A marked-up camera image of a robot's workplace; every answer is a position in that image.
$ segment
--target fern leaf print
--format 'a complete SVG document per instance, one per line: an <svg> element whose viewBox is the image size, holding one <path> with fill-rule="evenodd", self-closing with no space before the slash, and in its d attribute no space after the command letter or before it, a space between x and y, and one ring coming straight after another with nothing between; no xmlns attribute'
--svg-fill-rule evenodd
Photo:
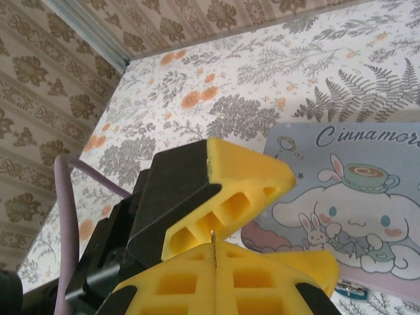
<svg viewBox="0 0 420 315"><path fill-rule="evenodd" d="M392 114L414 104L420 106L420 80L412 62L405 59L406 68L402 75L392 70L365 64L375 76L338 71L341 83L326 79L329 94L314 88L315 100L306 99L293 117L308 120L327 121L378 121L386 122Z"/></svg>

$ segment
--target teacup illustration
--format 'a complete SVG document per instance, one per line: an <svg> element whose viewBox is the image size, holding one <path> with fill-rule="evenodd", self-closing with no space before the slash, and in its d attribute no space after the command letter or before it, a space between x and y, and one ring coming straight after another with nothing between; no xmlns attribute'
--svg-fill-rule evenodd
<svg viewBox="0 0 420 315"><path fill-rule="evenodd" d="M343 184L352 189L371 194L382 194L400 183L398 176L390 175L383 169L365 164L347 165L341 180Z"/></svg>

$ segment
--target metal clip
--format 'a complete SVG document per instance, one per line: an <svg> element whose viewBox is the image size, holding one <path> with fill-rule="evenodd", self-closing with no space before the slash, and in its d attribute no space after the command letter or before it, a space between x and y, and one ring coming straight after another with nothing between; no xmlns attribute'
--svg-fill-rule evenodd
<svg viewBox="0 0 420 315"><path fill-rule="evenodd" d="M339 279L337 282L337 286L335 287L336 292L346 295L351 299L357 300L366 300L368 299L368 289L365 287L358 285L356 283L352 283L346 280Z"/></svg>

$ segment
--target metal pin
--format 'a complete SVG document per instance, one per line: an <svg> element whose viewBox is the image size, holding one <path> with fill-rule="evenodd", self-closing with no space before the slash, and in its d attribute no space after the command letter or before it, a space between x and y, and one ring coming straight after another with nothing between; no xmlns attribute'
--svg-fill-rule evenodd
<svg viewBox="0 0 420 315"><path fill-rule="evenodd" d="M211 244L213 245L213 258L215 259L215 268L217 268L217 259L216 259L216 232L214 230L210 231L211 234Z"/></svg>
<svg viewBox="0 0 420 315"><path fill-rule="evenodd" d="M210 231L211 233L211 242L215 243L216 242L216 232L214 230Z"/></svg>

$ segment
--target gray leaf print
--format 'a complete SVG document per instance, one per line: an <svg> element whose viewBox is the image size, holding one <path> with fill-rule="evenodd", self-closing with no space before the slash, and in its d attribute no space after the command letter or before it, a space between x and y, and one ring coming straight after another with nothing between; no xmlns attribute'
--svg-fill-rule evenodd
<svg viewBox="0 0 420 315"><path fill-rule="evenodd" d="M406 310L409 310L410 312L413 312L415 314L420 314L420 304L407 301L403 301L402 304L403 308L405 308Z"/></svg>
<svg viewBox="0 0 420 315"><path fill-rule="evenodd" d="M374 295L372 298L368 299L367 302L378 313L383 315L390 315L387 310L387 308L390 306L389 298L384 293L381 293L379 297L377 295Z"/></svg>
<svg viewBox="0 0 420 315"><path fill-rule="evenodd" d="M230 51L241 41L243 38L242 35L234 35L230 37L220 38L215 41L212 41L211 44L217 51Z"/></svg>
<svg viewBox="0 0 420 315"><path fill-rule="evenodd" d="M132 98L126 97L122 102L119 102L119 106L112 106L108 110L107 121L117 123L118 121L131 120L132 117L142 119L149 108L146 100L133 101Z"/></svg>
<svg viewBox="0 0 420 315"><path fill-rule="evenodd" d="M391 42L391 49L377 49L369 56L372 62L383 63L388 58L395 56L398 50L409 51L410 56L414 56L420 53L420 40L416 40L413 37L411 39L405 38L399 41Z"/></svg>
<svg viewBox="0 0 420 315"><path fill-rule="evenodd" d="M395 11L401 5L407 2L407 0L382 0L384 3L382 5L383 9L387 9L389 12ZM413 19L412 21L406 23L406 26L414 29L420 26L420 0L413 0L411 2L411 7L413 8L410 12L410 17Z"/></svg>
<svg viewBox="0 0 420 315"><path fill-rule="evenodd" d="M99 167L106 176L117 175L120 186L133 184L141 171L140 162L150 161L156 149L156 140L142 136L124 140L120 147L110 146L100 158Z"/></svg>
<svg viewBox="0 0 420 315"><path fill-rule="evenodd" d="M148 95L148 98L151 101L156 101L160 95L163 95L163 108L166 108L184 90L187 80L188 76L185 73L170 71L165 75L162 82L159 82L153 88L154 91Z"/></svg>
<svg viewBox="0 0 420 315"><path fill-rule="evenodd" d="M81 193L85 199L92 200L93 203L107 203L112 199L112 196L114 195L109 190L105 192L102 188L96 189L91 187L84 188Z"/></svg>
<svg viewBox="0 0 420 315"><path fill-rule="evenodd" d="M203 127L200 126L198 123L195 126L192 126L191 121L187 121L185 125L179 123L178 121L174 122L165 122L163 125L164 129L172 128L175 132L179 132L180 136L190 135L188 142L195 142L204 139Z"/></svg>
<svg viewBox="0 0 420 315"><path fill-rule="evenodd" d="M289 49L289 54L278 47L266 47L259 53L257 65L255 63L246 64L238 68L238 84L260 85L278 73L289 75L297 71L304 72L308 77L313 77L333 64L335 53L339 50L341 48L325 51L320 43L294 47Z"/></svg>
<svg viewBox="0 0 420 315"><path fill-rule="evenodd" d="M35 282L38 282L39 277L41 277L41 275L38 274L38 268L38 262L26 258L22 263L19 276L22 280L34 284Z"/></svg>
<svg viewBox="0 0 420 315"><path fill-rule="evenodd" d="M300 18L292 22L284 23L282 27L283 27L283 30L289 30L290 34L306 32L313 27L315 21L317 21L318 19L319 18L317 16L311 16L308 18Z"/></svg>
<svg viewBox="0 0 420 315"><path fill-rule="evenodd" d="M50 230L42 229L41 233L38 235L33 247L39 252L38 259L43 256L52 253L54 256L54 262L57 261L57 256L54 250L54 245L60 243L60 234L51 232Z"/></svg>
<svg viewBox="0 0 420 315"><path fill-rule="evenodd" d="M121 132L125 133L128 137L133 137L136 135L144 135L145 133L156 129L156 126L153 123L145 125L140 119L136 117L135 122L124 126Z"/></svg>
<svg viewBox="0 0 420 315"><path fill-rule="evenodd" d="M406 70L401 78L391 71L365 65L376 76L376 81L365 79L339 70L339 77L345 84L341 86L326 79L330 94L315 88L316 100L306 99L306 105L293 114L293 117L315 118L320 122L325 114L333 121L338 114L338 121L344 122L357 113L357 122L363 122L375 115L375 121L385 122L391 114L409 106L420 106L420 83L413 64L406 59Z"/></svg>
<svg viewBox="0 0 420 315"><path fill-rule="evenodd" d="M79 169L73 169L72 172L72 184L77 186L80 182L85 182L87 180L87 175Z"/></svg>
<svg viewBox="0 0 420 315"><path fill-rule="evenodd" d="M345 315L367 315L366 311L360 308L360 305L355 300L350 300L349 303L340 300L338 307Z"/></svg>
<svg viewBox="0 0 420 315"><path fill-rule="evenodd" d="M225 56L222 60L224 59L230 59L230 58L240 58L242 52L250 52L252 53L256 48L260 47L266 47L268 43L277 43L279 41L282 41L284 39L284 35L283 34L278 34L278 35L271 35L268 37L264 37L262 39L259 38L254 38L252 40L250 40L248 43L240 43L237 47L235 47L234 49L232 49L230 51L230 54L228 54L227 56Z"/></svg>
<svg viewBox="0 0 420 315"><path fill-rule="evenodd" d="M54 206L53 209L48 214L47 218L45 219L45 225L50 225L54 222L57 222L59 217L60 217L60 212L58 211L58 206Z"/></svg>
<svg viewBox="0 0 420 315"><path fill-rule="evenodd" d="M209 112L217 118L207 125L207 136L227 138L233 134L250 140L261 133L267 137L271 127L280 119L280 114L273 108L260 110L260 106L258 100L246 100L239 94L221 97Z"/></svg>
<svg viewBox="0 0 420 315"><path fill-rule="evenodd" d="M203 52L202 54L193 54L182 59L183 64L192 64L193 66L201 66L202 64L212 64L221 59L221 54L214 51Z"/></svg>
<svg viewBox="0 0 420 315"><path fill-rule="evenodd" d="M373 32L376 32L379 29L379 26L386 24L395 24L398 16L393 15L374 15L366 20L349 20L346 21L343 25L340 26L340 30L335 28L329 28L321 32L321 34L315 35L315 41L321 41L324 39L340 39L346 35L350 37L357 37L361 35L369 35Z"/></svg>

